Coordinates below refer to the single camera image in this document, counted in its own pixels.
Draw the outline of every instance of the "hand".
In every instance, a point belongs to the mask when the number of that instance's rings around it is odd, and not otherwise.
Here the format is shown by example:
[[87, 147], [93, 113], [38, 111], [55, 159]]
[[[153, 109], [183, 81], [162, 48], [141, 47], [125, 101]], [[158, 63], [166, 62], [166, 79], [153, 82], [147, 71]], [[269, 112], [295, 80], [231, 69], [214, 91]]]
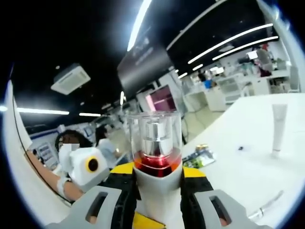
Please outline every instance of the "hand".
[[96, 217], [95, 216], [90, 216], [90, 218], [89, 218], [89, 222], [91, 223], [91, 224], [95, 224], [96, 223]]
[[227, 226], [228, 225], [227, 221], [225, 221], [224, 219], [219, 218], [219, 220], [220, 220], [221, 226]]

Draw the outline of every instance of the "black ceiling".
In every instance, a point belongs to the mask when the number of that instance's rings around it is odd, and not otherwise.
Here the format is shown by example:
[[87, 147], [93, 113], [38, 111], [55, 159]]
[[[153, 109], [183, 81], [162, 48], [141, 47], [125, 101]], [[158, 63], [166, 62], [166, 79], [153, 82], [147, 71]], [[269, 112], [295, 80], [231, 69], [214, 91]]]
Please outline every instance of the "black ceiling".
[[[39, 4], [11, 3], [8, 27], [13, 84], [19, 107], [70, 111], [70, 115], [22, 114], [26, 126], [91, 121], [79, 112], [101, 113], [119, 99], [116, 68], [126, 53], [133, 23], [142, 0], [53, 0]], [[153, 0], [140, 33], [153, 27], [166, 47], [215, 0]], [[187, 65], [207, 48], [237, 33], [265, 24], [255, 0], [228, 0], [199, 20], [169, 50], [178, 69], [209, 64], [215, 53]], [[238, 39], [234, 46], [266, 37], [265, 31]], [[50, 89], [65, 67], [79, 63], [91, 80], [65, 96]]]
[[[234, 35], [266, 23], [256, 1], [228, 0], [193, 25], [170, 48], [169, 54], [176, 69], [179, 69], [179, 73], [192, 73], [192, 69], [200, 64], [204, 66], [212, 64], [214, 62], [212, 58], [221, 54], [219, 50], [226, 45], [211, 51], [191, 64], [188, 64], [189, 60]], [[251, 32], [229, 44], [236, 48], [276, 35], [275, 30], [269, 27]]]

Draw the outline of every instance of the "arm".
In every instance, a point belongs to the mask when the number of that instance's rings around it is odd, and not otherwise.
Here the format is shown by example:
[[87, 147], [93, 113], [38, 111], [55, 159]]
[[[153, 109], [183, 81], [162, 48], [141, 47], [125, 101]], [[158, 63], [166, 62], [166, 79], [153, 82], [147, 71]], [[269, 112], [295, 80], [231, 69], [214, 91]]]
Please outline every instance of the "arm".
[[[60, 179], [60, 177], [53, 174], [51, 171], [45, 168], [32, 152], [27, 151], [26, 154], [29, 156], [29, 159], [33, 163], [33, 166], [37, 169], [39, 176], [42, 177], [46, 181], [46, 183], [48, 183], [50, 187], [58, 193], [57, 182]], [[83, 192], [72, 182], [65, 182], [63, 186], [63, 190], [67, 198], [74, 201], [78, 200], [83, 195]]]
[[123, 152], [119, 152], [117, 150], [113, 151], [113, 154], [115, 155], [116, 158], [119, 158], [120, 156], [122, 156]]

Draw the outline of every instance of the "white cosmetic tube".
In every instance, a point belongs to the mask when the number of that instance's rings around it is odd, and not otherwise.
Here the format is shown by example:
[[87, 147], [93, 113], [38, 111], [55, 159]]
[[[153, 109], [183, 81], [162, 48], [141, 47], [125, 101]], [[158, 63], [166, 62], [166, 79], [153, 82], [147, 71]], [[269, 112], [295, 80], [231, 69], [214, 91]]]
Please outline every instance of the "white cosmetic tube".
[[287, 104], [273, 104], [274, 135], [272, 146], [272, 157], [278, 157], [281, 151], [283, 135], [285, 131], [285, 122], [287, 114]]

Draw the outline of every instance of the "white countertop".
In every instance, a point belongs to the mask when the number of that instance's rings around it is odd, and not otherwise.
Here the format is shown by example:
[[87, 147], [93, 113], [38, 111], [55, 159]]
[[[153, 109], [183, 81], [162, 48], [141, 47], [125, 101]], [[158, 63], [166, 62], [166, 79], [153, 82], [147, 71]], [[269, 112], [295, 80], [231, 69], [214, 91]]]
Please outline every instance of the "white countertop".
[[[299, 197], [305, 183], [305, 94], [240, 98], [219, 119], [183, 147], [183, 157], [207, 143], [217, 161], [202, 171], [214, 189], [241, 203], [247, 214], [284, 191], [258, 224], [275, 228]], [[287, 103], [282, 151], [270, 157], [273, 103]]]
[[260, 73], [248, 75], [248, 76], [244, 76], [244, 77], [239, 77], [238, 80], [239, 80], [239, 82], [246, 83], [248, 81], [251, 81], [252, 79], [257, 79], [257, 78], [275, 79], [275, 78], [281, 78], [281, 77], [290, 77], [290, 72], [288, 70], [276, 70], [276, 71], [272, 71], [271, 73], [272, 73], [272, 75], [265, 76], [265, 77], [261, 77]]

